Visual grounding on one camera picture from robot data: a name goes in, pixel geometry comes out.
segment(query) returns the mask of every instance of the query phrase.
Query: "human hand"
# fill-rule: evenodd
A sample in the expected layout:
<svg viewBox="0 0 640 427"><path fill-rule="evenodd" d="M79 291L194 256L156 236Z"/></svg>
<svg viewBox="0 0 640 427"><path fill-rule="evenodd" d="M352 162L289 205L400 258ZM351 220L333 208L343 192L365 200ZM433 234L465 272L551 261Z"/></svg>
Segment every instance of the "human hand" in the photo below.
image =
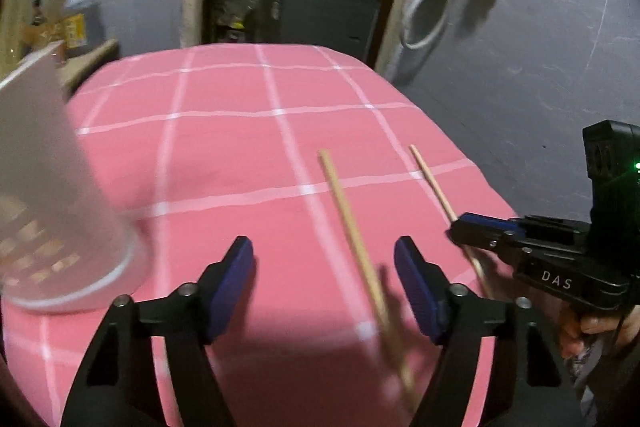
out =
<svg viewBox="0 0 640 427"><path fill-rule="evenodd" d="M596 335L597 333L605 333L606 331L614 331L618 327L620 316L595 316L585 315L578 318L578 315L565 306L559 318L560 335L558 343L560 344L561 354L564 359L576 357L584 350L584 334ZM640 306L634 307L633 311L628 315L622 323L622 329L616 342L616 348L630 344L640 333Z"/></svg>

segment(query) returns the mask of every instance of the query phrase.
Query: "metal screw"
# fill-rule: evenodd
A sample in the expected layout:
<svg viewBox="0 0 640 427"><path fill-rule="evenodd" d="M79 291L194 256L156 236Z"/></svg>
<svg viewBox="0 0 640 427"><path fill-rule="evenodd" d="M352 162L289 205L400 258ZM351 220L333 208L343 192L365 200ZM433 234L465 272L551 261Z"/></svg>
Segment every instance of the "metal screw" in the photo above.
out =
<svg viewBox="0 0 640 427"><path fill-rule="evenodd" d="M126 306L130 302L131 302L131 297L130 296L128 296L128 295L118 295L116 298L113 299L113 302L111 304L113 304L117 308L122 308L123 306Z"/></svg>
<svg viewBox="0 0 640 427"><path fill-rule="evenodd" d="M193 295L198 291L198 285L194 282L186 282L181 284L178 288L178 293L183 297L188 297L189 295Z"/></svg>
<svg viewBox="0 0 640 427"><path fill-rule="evenodd" d="M456 282L449 286L449 291L456 297L464 297L465 295L468 295L469 288L459 282Z"/></svg>
<svg viewBox="0 0 640 427"><path fill-rule="evenodd" d="M529 310L532 304L531 304L531 301L526 297L518 297L516 299L516 306L518 308L522 308L523 310Z"/></svg>

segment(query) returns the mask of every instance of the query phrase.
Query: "white plastic container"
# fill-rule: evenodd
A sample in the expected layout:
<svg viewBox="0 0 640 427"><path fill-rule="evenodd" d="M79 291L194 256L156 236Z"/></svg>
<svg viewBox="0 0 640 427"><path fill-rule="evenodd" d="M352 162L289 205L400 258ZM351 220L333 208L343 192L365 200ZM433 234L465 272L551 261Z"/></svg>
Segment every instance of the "white plastic container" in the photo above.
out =
<svg viewBox="0 0 640 427"><path fill-rule="evenodd" d="M58 45L0 81L2 297L37 312L108 306L150 268L146 245L79 148L51 55Z"/></svg>
<svg viewBox="0 0 640 427"><path fill-rule="evenodd" d="M63 19L68 57L84 55L106 40L98 0L65 0Z"/></svg>

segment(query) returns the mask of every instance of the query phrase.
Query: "wooden board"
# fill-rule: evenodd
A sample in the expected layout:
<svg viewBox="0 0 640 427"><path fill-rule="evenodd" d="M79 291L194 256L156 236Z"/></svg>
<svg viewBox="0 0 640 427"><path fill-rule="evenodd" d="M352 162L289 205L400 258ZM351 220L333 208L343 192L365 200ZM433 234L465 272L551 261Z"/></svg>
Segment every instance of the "wooden board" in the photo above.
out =
<svg viewBox="0 0 640 427"><path fill-rule="evenodd" d="M67 96L71 95L81 84L107 62L118 57L120 44L116 39L109 39L96 49L79 57L69 58L64 66L58 68L60 86Z"/></svg>

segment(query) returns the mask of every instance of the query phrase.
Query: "finger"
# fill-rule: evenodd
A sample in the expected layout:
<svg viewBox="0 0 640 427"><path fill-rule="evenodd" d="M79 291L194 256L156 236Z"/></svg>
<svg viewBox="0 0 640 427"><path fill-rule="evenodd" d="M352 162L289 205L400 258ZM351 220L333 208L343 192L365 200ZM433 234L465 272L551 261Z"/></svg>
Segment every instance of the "finger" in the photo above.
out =
<svg viewBox="0 0 640 427"><path fill-rule="evenodd" d="M580 329L580 321L578 315L569 308L565 307L560 312L558 319L560 327L566 331L573 339L579 339L582 336L582 330Z"/></svg>
<svg viewBox="0 0 640 427"><path fill-rule="evenodd" d="M569 357L576 357L584 350L584 342L581 339L575 339L565 331L561 331L558 338L562 357L568 359Z"/></svg>
<svg viewBox="0 0 640 427"><path fill-rule="evenodd" d="M618 327L620 317L586 316L580 321L580 329L588 335L596 335L605 331L613 331Z"/></svg>
<svg viewBox="0 0 640 427"><path fill-rule="evenodd" d="M623 325L616 341L616 347L628 346L638 336L638 333L640 333L640 323L631 323L626 327Z"/></svg>

